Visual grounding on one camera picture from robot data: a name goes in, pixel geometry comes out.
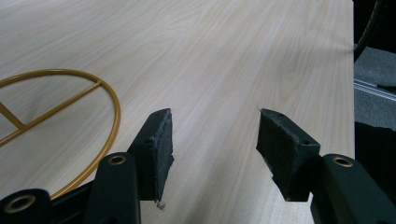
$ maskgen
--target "gray carpet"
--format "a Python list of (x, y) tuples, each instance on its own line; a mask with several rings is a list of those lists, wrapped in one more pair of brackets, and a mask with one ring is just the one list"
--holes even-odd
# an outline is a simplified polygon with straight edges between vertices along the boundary
[[(355, 62), (355, 79), (396, 86), (396, 54), (367, 48)], [(396, 102), (355, 90), (355, 120), (396, 130)]]

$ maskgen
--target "gold wire frame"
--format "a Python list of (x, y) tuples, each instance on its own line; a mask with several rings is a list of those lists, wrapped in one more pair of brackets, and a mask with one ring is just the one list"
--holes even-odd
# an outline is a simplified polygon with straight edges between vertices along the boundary
[(96, 77), (92, 74), (77, 71), (77, 70), (71, 70), (71, 69), (50, 69), (50, 70), (39, 70), (39, 71), (34, 71), (34, 72), (29, 72), (29, 73), (24, 73), (17, 75), (15, 77), (8, 77), (6, 79), (0, 80), (0, 88), (5, 87), (6, 85), (22, 81), (28, 78), (33, 78), (33, 77), (44, 77), (44, 76), (51, 76), (51, 75), (69, 75), (69, 76), (75, 76), (75, 77), (84, 77), (90, 81), (93, 81), (94, 84), (90, 86), (89, 88), (85, 89), (84, 91), (81, 91), (77, 95), (73, 96), (72, 98), (62, 102), (61, 104), (53, 107), (50, 111), (46, 112), (45, 114), (39, 116), (37, 119), (34, 119), (33, 121), (24, 124), (22, 123), (14, 114), (11, 113), (1, 102), (0, 102), (0, 113), (2, 113), (11, 123), (13, 123), (18, 130), (15, 131), (14, 133), (9, 134), (5, 138), (0, 140), (0, 147), (6, 144), (7, 142), (11, 141), (12, 139), (18, 137), (19, 135), (27, 132), (31, 128), (35, 127), (37, 124), (40, 122), (44, 121), (45, 119), (48, 119), (52, 115), (58, 113), (59, 111), (65, 109), (67, 106), (73, 104), (75, 101), (80, 99), (81, 97), (87, 95), (88, 93), (94, 91), (98, 87), (103, 87), (107, 93), (110, 95), (113, 105), (114, 105), (114, 120), (113, 120), (113, 125), (111, 127), (110, 134), (103, 145), (102, 149), (99, 151), (99, 153), (96, 155), (96, 157), (91, 161), (91, 163), (77, 176), (75, 177), (71, 182), (69, 182), (67, 185), (65, 185), (62, 189), (58, 190), (54, 194), (51, 195), (51, 199), (58, 198), (59, 196), (62, 196), (69, 192), (72, 189), (75, 189), (80, 185), (98, 166), (99, 161), (107, 154), (107, 152), (110, 150), (111, 146), (114, 143), (114, 140), (116, 139), (117, 132), (120, 127), (120, 102), (119, 99), (116, 95), (116, 93), (111, 89), (111, 87), (104, 82), (101, 78)]

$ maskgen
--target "wood grain surface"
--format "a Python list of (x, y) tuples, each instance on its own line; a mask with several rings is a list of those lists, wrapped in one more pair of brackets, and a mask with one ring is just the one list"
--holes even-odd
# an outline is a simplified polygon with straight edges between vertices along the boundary
[[(105, 80), (121, 104), (110, 152), (125, 151), (150, 113), (172, 109), (166, 206), (142, 202), (143, 223), (312, 223), (310, 203), (284, 202), (255, 149), (259, 109), (289, 116), (322, 155), (353, 157), (352, 18), (350, 0), (2, 0), (0, 78), (69, 68)], [(0, 102), (29, 121), (88, 85), (37, 78), (0, 89)], [(1, 147), (0, 198), (60, 189), (112, 119), (96, 90)], [(0, 125), (0, 136), (14, 129)]]

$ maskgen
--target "wooden table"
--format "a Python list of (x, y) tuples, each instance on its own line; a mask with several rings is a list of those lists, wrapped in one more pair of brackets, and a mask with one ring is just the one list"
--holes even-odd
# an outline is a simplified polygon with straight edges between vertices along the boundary
[[(310, 223), (310, 203), (285, 203), (255, 149), (264, 107), (353, 157), (350, 0), (22, 1), (0, 3), (0, 78), (47, 68), (92, 73), (120, 98), (125, 151), (151, 112), (171, 108), (175, 162), (164, 211), (143, 223)], [(23, 81), (0, 90), (22, 121), (89, 83)], [(0, 148), (0, 197), (53, 193), (98, 152), (113, 109), (97, 90)], [(0, 135), (14, 127), (0, 118)]]

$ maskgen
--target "light wood tabletop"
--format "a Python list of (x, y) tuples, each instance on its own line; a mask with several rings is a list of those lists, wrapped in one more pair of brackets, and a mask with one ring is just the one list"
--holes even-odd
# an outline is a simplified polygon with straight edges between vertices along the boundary
[[(143, 223), (312, 223), (310, 203), (284, 202), (255, 149), (260, 108), (290, 117), (321, 155), (354, 156), (350, 0), (2, 0), (0, 79), (50, 68), (114, 89), (110, 153), (172, 109), (165, 208), (142, 202)], [(40, 77), (1, 88), (0, 102), (27, 122), (89, 85)], [(60, 189), (98, 153), (113, 116), (99, 88), (2, 146), (0, 198)], [(0, 137), (15, 130), (3, 116), (0, 125)]]

